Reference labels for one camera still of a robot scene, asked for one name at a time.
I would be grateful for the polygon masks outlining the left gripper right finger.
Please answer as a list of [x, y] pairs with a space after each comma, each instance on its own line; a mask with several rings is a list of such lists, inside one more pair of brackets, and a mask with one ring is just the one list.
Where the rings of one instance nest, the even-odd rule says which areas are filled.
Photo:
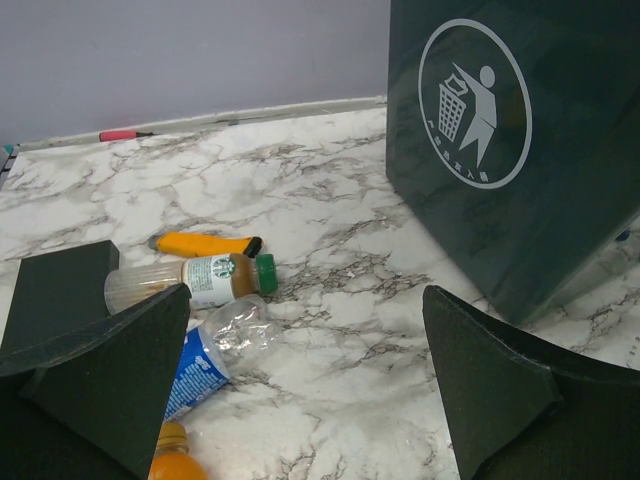
[[556, 346], [439, 286], [426, 336], [463, 479], [636, 479], [639, 373]]

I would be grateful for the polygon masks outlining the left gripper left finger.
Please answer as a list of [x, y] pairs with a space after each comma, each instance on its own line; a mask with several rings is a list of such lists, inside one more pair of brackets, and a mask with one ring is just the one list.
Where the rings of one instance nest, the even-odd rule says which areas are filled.
[[189, 320], [188, 288], [1, 358], [4, 479], [144, 479]]

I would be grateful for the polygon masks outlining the small orange bottle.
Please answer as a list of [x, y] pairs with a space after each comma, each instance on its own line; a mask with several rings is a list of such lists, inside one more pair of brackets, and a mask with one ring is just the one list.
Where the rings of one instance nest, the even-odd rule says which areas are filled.
[[185, 428], [177, 422], [162, 425], [148, 480], [207, 480], [205, 469], [189, 454]]

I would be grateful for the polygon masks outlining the crushed blue label bottle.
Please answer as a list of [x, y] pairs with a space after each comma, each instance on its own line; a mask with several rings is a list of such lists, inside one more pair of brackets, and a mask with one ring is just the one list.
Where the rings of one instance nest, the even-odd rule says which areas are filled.
[[281, 327], [257, 295], [215, 310], [185, 336], [164, 420], [181, 418], [231, 380], [249, 373], [281, 340]]

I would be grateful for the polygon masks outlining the starbucks glass bottle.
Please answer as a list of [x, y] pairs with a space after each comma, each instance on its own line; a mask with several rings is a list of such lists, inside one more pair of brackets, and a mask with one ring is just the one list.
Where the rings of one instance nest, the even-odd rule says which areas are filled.
[[273, 255], [228, 253], [114, 270], [105, 280], [105, 304], [110, 313], [119, 313], [180, 283], [188, 287], [196, 310], [278, 289]]

